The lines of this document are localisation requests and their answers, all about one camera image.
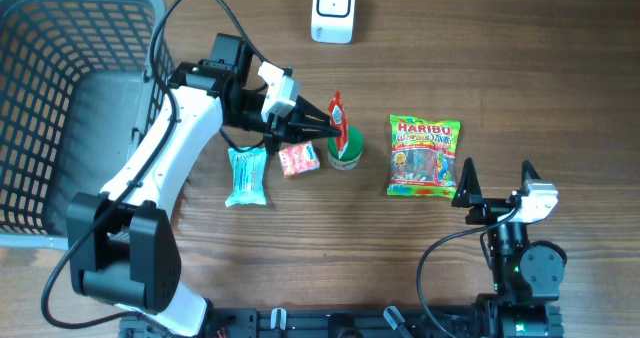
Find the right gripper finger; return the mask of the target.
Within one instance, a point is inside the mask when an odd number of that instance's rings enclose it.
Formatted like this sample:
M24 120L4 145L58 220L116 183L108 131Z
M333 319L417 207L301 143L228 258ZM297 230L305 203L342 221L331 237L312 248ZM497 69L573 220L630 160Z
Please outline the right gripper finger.
M474 160L468 157L464 161L460 182L451 205L456 208L471 208L481 205L482 202L483 195Z
M521 165L521 184L525 185L527 182L537 182L541 178L536 172L533 164L529 160L524 160Z

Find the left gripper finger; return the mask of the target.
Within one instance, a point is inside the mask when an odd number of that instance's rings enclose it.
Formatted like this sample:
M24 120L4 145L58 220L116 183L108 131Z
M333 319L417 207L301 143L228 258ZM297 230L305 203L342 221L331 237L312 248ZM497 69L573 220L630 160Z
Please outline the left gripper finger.
M280 138L284 143L304 143L310 140L340 137L341 132L331 126L309 126L301 127L289 125L285 128L283 136Z
M298 95L292 110L292 123L297 126L329 126L329 116Z

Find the small red white candy pack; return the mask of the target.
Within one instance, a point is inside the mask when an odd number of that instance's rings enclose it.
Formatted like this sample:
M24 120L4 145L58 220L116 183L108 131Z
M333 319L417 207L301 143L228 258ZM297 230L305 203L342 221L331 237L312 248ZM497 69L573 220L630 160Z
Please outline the small red white candy pack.
M310 141L283 148L278 157L286 178L320 168L320 160Z

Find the red snack stick packet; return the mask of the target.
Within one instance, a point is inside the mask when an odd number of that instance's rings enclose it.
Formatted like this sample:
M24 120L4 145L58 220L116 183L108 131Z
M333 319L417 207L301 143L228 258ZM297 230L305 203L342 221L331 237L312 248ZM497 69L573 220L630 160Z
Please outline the red snack stick packet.
M334 144L338 157L341 158L349 144L349 128L346 112L344 110L344 105L339 91L334 94L328 109L330 113L331 126L340 132L340 134L334 138Z

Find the teal tissue packet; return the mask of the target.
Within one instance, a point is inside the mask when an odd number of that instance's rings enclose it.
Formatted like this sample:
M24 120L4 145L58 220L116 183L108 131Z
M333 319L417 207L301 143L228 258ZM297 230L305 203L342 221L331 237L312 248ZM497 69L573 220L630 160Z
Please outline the teal tissue packet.
M251 148L239 152L228 149L229 161L233 172L232 192L225 201L225 206L241 204L266 205L263 180L267 163L265 148Z

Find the Haribo gummy bag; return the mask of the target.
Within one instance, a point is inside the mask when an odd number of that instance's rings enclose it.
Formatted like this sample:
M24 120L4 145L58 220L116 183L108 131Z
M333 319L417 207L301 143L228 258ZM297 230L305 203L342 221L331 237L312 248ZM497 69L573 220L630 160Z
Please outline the Haribo gummy bag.
M391 115L389 196L452 198L456 192L455 161L461 124Z

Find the green lid jar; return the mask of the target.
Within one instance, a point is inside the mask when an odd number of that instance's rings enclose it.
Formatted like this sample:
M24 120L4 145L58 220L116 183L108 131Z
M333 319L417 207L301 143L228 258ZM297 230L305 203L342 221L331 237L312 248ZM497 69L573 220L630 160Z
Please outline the green lid jar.
M339 156L336 148L335 139L328 140L328 162L338 170L351 170L357 166L364 148L364 139L361 132L355 127L350 126L349 142L342 156Z

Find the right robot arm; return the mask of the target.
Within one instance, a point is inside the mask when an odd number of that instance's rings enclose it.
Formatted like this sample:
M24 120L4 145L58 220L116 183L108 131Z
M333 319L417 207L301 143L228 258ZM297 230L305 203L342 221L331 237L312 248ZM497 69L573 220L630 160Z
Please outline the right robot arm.
M531 241L527 231L548 218L557 203L555 185L541 179L527 160L521 187L505 199L484 197L473 160L465 160L452 205L467 208L465 222L484 229L482 250L495 290L476 298L476 337L564 335L560 309L553 303L560 296L567 254L550 241Z

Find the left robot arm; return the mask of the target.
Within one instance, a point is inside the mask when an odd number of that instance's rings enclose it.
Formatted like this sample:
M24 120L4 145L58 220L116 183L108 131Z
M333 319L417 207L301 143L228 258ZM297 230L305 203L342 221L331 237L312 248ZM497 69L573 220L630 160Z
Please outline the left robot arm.
M289 71L269 62L248 89L257 50L220 34L208 58L180 64L165 81L161 114L125 166L97 195L77 194L67 211L73 290L118 308L158 334L221 337L212 303L180 280L170 218L197 157L224 127L260 133L258 150L335 137L329 116L302 98Z

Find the white barcode scanner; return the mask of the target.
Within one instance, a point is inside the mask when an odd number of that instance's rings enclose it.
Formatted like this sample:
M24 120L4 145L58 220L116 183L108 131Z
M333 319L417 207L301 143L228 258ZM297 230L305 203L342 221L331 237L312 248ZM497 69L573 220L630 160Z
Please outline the white barcode scanner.
M313 0L311 38L319 43L348 44L353 38L356 0Z

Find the grey plastic shopping basket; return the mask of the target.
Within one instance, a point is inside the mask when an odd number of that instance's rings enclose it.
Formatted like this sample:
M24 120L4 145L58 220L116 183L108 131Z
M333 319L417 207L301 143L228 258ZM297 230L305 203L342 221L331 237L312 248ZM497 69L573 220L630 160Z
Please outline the grey plastic shopping basket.
M164 0L1 0L1 243L67 246L66 210L98 193L158 116L173 60Z

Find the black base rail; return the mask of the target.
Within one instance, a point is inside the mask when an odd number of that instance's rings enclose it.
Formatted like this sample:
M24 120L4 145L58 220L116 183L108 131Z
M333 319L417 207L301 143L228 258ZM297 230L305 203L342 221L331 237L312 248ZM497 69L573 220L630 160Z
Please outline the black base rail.
M565 335L557 307L502 307L489 313L474 306L440 306L434 310L442 329L418 310L402 310L402 323L367 310L296 311L283 324L269 311L216 309L205 337L551 337Z

